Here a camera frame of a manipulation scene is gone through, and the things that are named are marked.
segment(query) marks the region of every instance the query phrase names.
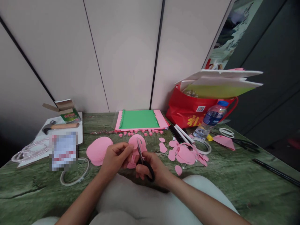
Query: qr code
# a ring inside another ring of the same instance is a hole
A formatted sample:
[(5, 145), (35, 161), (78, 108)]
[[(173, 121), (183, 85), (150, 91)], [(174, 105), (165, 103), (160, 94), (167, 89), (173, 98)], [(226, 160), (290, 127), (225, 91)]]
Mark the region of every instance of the qr code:
[(205, 109), (205, 106), (198, 106), (196, 112), (203, 112)]

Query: green paper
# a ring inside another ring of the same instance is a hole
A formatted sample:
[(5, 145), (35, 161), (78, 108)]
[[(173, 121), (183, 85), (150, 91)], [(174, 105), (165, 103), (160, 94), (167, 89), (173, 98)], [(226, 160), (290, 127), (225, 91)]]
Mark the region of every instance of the green paper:
[(119, 129), (158, 128), (153, 110), (123, 110)]
[(193, 90), (198, 98), (233, 98), (253, 90), (252, 87), (232, 87), (226, 85), (207, 86), (207, 85), (188, 85), (184, 92)]

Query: white wall panel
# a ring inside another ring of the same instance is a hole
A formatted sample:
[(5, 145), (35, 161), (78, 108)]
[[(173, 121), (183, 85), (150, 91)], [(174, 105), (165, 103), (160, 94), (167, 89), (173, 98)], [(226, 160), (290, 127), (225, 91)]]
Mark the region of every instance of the white wall panel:
[(57, 113), (42, 107), (53, 102), (2, 25), (0, 74), (0, 135), (25, 146), (34, 140), (46, 119)]
[(166, 0), (153, 109), (166, 109), (174, 83), (202, 68), (229, 4), (230, 0)]
[(82, 0), (1, 0), (0, 13), (55, 100), (108, 112)]
[(148, 109), (162, 0), (85, 0), (109, 110)]

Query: water bottle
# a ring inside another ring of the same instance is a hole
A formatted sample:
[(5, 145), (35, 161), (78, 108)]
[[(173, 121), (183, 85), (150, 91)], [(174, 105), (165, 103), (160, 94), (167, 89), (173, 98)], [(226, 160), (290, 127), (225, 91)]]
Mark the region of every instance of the water bottle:
[(211, 131), (211, 128), (220, 122), (220, 120), (226, 114), (226, 106), (228, 106), (228, 102), (219, 101), (217, 105), (210, 107), (203, 119), (202, 124), (194, 131), (194, 137), (205, 140)]

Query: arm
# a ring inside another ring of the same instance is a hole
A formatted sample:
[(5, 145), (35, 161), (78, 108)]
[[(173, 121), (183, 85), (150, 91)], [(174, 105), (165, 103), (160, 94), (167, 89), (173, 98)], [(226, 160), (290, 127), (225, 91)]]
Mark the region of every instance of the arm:
[[(170, 190), (204, 225), (250, 224), (227, 206), (173, 175), (155, 153), (143, 152), (142, 155), (154, 170), (155, 182)], [(137, 165), (136, 172), (142, 180), (145, 175), (151, 177), (144, 165)]]
[(121, 167), (126, 168), (132, 157), (133, 146), (126, 142), (107, 148), (99, 173), (57, 221), (56, 225), (83, 225), (99, 201), (103, 191)]

